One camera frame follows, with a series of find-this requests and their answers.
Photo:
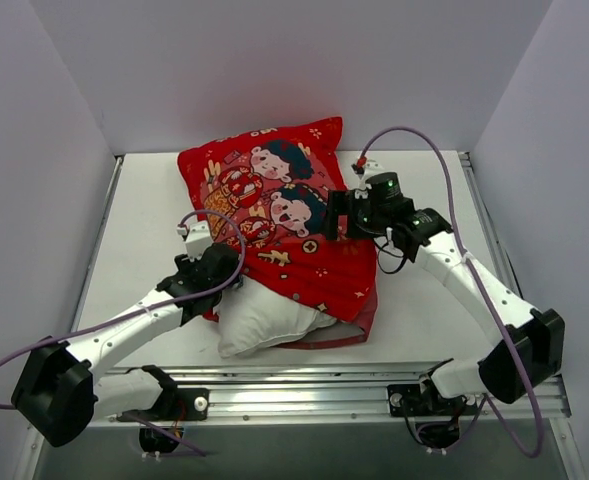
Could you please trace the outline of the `white pillow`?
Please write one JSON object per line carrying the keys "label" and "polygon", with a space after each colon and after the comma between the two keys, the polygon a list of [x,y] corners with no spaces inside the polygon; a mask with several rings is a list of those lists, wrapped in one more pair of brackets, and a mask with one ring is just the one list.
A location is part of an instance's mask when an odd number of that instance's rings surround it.
{"label": "white pillow", "polygon": [[215,313],[220,335],[218,353],[222,358],[248,356],[295,342],[337,322],[250,278],[245,278],[242,286],[225,291]]}

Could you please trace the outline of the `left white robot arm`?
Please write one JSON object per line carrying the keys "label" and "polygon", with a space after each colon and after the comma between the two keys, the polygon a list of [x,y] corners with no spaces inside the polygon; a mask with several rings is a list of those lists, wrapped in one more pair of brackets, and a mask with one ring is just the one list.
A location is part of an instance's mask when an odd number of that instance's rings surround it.
{"label": "left white robot arm", "polygon": [[179,409],[178,385],[155,365],[113,375],[111,369],[155,338],[179,329],[221,301],[237,283],[239,253],[215,243],[202,257],[174,259],[176,272],[103,327],[73,338],[46,339],[33,349],[11,403],[53,447],[75,440],[94,420],[138,413],[169,420]]}

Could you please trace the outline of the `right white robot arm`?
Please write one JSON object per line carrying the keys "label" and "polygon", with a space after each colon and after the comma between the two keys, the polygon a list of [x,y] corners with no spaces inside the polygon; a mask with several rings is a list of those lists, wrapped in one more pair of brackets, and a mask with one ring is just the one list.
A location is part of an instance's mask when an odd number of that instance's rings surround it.
{"label": "right white robot arm", "polygon": [[540,311],[512,293],[462,245],[450,222],[432,208],[415,207],[396,173],[330,192],[322,224],[326,239],[337,239],[341,218],[347,238],[385,238],[404,260],[431,274],[490,343],[482,358],[447,360],[433,368],[417,390],[424,409],[438,413],[454,398],[480,394],[513,404],[559,372],[565,336],[560,314]]}

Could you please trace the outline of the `red printed pillowcase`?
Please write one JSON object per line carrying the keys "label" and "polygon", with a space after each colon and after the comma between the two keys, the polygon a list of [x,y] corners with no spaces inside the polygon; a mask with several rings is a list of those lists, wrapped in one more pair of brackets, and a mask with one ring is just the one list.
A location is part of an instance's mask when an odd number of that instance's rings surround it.
{"label": "red printed pillowcase", "polygon": [[179,153],[177,165],[197,210],[208,209],[217,242],[245,243],[246,274],[272,292],[355,328],[337,348],[367,341],[378,306],[370,240],[321,233],[328,195],[343,190],[336,149],[339,116],[213,140]]}

